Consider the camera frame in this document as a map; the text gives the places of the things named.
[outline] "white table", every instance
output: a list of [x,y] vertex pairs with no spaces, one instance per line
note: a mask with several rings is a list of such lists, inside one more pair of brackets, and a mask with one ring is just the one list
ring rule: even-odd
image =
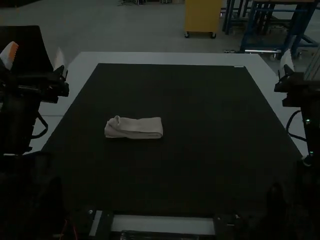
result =
[[[246,67],[283,126],[286,126],[291,114],[297,110],[296,108],[282,107],[282,99],[286,95],[274,92],[278,77],[257,54],[81,52],[68,68],[69,97],[60,97],[57,104],[41,103],[39,111],[48,123],[49,130],[44,137],[31,141],[30,145],[33,147],[33,151],[42,149],[99,63]],[[43,126],[37,121],[34,133],[39,133],[42,129]],[[293,134],[305,137],[301,115],[298,115],[292,121],[290,131]],[[293,141],[303,155],[308,154],[305,142],[296,139],[293,139]],[[190,234],[214,233],[211,219],[181,217],[115,216],[112,229],[115,231],[126,229]]]

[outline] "red wire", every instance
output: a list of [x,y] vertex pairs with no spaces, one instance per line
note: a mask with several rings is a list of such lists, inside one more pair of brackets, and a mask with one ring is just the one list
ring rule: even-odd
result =
[[65,219],[65,220],[64,220],[64,226],[63,226],[63,228],[62,228],[62,231],[61,231],[59,240],[62,239],[62,237],[63,237],[63,235],[64,235],[64,232],[65,232],[65,230],[66,230],[67,224],[68,224],[68,222],[67,222],[67,220]]

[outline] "concrete floor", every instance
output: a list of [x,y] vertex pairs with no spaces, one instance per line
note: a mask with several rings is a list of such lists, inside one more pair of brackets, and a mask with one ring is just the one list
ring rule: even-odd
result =
[[[223,53],[239,49],[241,33],[226,36],[219,32],[214,40],[207,35],[185,39],[183,4],[118,4],[118,0],[41,0],[0,9],[0,25],[39,25],[50,59],[60,47],[67,61],[87,51]],[[280,18],[289,16],[277,13]],[[317,41],[319,23],[320,11],[316,11],[307,33]],[[303,54],[303,60],[295,63],[302,70],[311,59],[309,52]],[[277,69],[277,62],[264,59]]]

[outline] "black work surface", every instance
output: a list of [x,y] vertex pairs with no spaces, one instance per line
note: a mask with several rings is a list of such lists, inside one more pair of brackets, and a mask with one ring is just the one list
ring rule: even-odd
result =
[[[161,117],[164,136],[106,139],[116,115]],[[99,64],[44,150],[68,206],[171,216],[262,211],[274,182],[290,191],[300,158],[246,68],[232,66]]]

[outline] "yellow cart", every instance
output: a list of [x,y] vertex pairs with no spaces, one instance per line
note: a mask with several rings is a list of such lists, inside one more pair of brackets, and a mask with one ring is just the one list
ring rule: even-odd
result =
[[210,33],[213,39],[219,28],[222,0],[185,0],[184,36],[190,32]]

